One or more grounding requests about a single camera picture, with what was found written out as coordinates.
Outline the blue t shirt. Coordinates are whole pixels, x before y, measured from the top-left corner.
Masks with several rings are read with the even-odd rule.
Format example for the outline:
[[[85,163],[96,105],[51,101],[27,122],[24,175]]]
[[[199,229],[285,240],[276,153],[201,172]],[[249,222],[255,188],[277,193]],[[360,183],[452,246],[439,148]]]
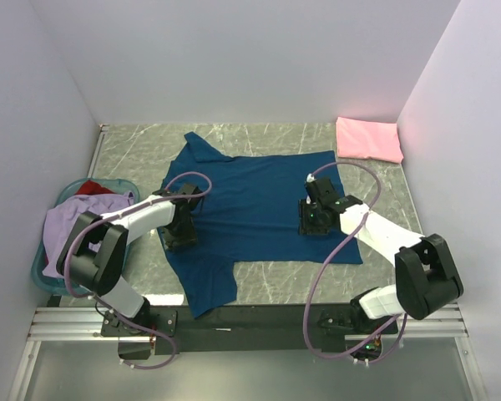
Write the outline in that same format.
[[[185,182],[213,183],[204,207],[193,218],[198,240],[166,258],[179,278],[193,317],[233,302],[239,261],[322,262],[344,239],[298,233],[298,203],[306,197],[309,173],[331,163],[333,151],[259,157],[221,154],[194,132],[171,161],[162,185],[178,190]]]

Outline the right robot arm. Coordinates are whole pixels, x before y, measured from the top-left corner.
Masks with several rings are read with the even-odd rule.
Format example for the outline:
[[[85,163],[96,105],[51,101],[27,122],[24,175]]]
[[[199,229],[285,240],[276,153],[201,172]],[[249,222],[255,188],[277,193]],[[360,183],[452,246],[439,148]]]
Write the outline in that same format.
[[[383,256],[395,269],[395,283],[370,289],[350,301],[347,323],[368,333],[385,319],[407,314],[416,320],[460,298],[464,287],[448,243],[424,236],[380,216],[355,196],[341,196],[330,179],[309,176],[299,201],[299,233],[327,235],[338,230]]]

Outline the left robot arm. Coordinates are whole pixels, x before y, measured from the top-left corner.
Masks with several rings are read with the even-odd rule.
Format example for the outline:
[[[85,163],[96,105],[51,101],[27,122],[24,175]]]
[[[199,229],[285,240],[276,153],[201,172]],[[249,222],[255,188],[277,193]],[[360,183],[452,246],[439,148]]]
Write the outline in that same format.
[[[147,199],[119,211],[80,214],[56,261],[56,270],[72,286],[80,286],[121,315],[120,325],[139,336],[155,327],[148,299],[123,278],[129,244],[152,230],[161,230],[167,251],[197,243],[193,211],[205,195],[185,183],[177,192],[159,190]]]

